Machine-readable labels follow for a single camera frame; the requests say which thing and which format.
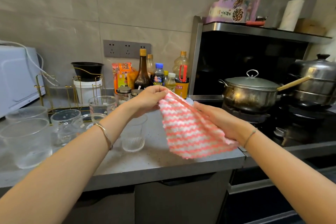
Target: white bucket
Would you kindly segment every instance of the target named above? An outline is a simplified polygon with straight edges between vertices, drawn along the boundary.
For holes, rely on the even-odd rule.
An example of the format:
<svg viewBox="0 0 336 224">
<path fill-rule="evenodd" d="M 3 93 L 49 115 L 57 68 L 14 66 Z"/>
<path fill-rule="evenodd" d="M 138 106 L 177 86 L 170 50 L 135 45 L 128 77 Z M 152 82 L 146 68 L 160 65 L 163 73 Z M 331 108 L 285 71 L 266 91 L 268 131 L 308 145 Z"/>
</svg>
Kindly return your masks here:
<svg viewBox="0 0 336 224">
<path fill-rule="evenodd" d="M 80 104 L 89 105 L 90 98 L 101 96 L 101 89 L 103 87 L 102 80 L 99 80 L 97 82 L 80 82 L 74 80 L 73 84 L 76 87 L 78 102 Z"/>
</svg>

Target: white microwave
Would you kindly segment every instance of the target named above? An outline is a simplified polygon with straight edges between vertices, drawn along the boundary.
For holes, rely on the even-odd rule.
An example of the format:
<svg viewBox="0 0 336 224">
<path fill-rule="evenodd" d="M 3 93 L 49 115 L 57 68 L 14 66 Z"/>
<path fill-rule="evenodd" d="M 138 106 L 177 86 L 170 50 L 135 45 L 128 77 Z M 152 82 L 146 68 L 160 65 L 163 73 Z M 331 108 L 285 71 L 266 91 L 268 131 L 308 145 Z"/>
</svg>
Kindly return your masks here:
<svg viewBox="0 0 336 224">
<path fill-rule="evenodd" d="M 39 64 L 36 49 L 27 47 L 27 50 L 31 59 Z M 23 47 L 0 45 L 0 118 L 39 98 L 34 87 L 39 72 Z M 43 86 L 41 75 L 38 81 Z"/>
</svg>

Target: orange bottle cap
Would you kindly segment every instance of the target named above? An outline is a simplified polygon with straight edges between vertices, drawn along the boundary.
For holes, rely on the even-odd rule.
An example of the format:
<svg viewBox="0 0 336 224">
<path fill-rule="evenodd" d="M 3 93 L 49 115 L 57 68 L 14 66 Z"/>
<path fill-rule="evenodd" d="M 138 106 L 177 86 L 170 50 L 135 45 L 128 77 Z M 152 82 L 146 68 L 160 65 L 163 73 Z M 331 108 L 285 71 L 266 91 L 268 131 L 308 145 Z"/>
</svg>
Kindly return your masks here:
<svg viewBox="0 0 336 224">
<path fill-rule="evenodd" d="M 146 49 L 140 49 L 140 56 L 146 56 L 146 55 L 147 55 Z"/>
</svg>

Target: right arm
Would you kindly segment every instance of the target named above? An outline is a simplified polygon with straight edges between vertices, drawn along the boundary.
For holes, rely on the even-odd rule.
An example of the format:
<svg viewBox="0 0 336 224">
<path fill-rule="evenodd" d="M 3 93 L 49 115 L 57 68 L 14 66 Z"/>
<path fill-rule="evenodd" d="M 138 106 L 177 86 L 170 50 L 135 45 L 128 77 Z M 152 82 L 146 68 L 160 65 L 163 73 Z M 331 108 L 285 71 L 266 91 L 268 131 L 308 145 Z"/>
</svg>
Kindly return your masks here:
<svg viewBox="0 0 336 224">
<path fill-rule="evenodd" d="M 194 107 L 208 115 L 226 137 L 246 144 L 245 149 L 307 224 L 336 223 L 336 184 L 248 122 L 221 108 L 197 102 Z"/>
</svg>

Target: power cord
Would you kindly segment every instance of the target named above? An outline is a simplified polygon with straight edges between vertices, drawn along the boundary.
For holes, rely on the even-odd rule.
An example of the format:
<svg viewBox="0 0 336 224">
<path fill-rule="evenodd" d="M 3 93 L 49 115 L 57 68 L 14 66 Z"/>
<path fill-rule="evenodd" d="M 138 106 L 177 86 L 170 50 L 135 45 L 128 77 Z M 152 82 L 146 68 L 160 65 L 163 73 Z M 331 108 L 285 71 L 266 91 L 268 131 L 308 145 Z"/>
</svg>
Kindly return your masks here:
<svg viewBox="0 0 336 224">
<path fill-rule="evenodd" d="M 29 52 L 28 52 L 27 47 L 24 46 L 23 44 L 19 44 L 19 43 L 16 43 L 16 42 L 11 42 L 11 41 L 2 41 L 2 40 L 0 40 L 0 44 L 3 44 L 3 45 L 8 45 L 8 44 L 13 45 L 13 44 L 15 44 L 15 45 L 19 45 L 19 46 L 23 47 L 23 48 L 25 49 L 25 51 L 26 51 L 26 55 L 27 55 L 29 61 L 32 62 L 32 63 L 34 64 L 34 66 L 36 66 L 36 67 L 41 71 L 42 76 L 43 76 L 43 77 L 44 77 L 44 78 L 45 78 L 51 85 L 53 85 L 53 86 L 60 86 L 60 83 L 59 83 L 54 77 L 52 77 L 52 76 L 49 75 L 46 71 L 43 70 L 44 60 L 43 60 L 42 56 L 41 56 L 39 53 L 36 52 L 37 55 L 40 56 L 41 63 L 42 63 L 42 64 L 41 64 L 41 67 L 38 66 L 38 65 L 32 60 L 31 56 L 29 55 Z M 48 78 L 52 78 L 52 80 L 53 80 L 56 84 L 52 83 Z"/>
</svg>

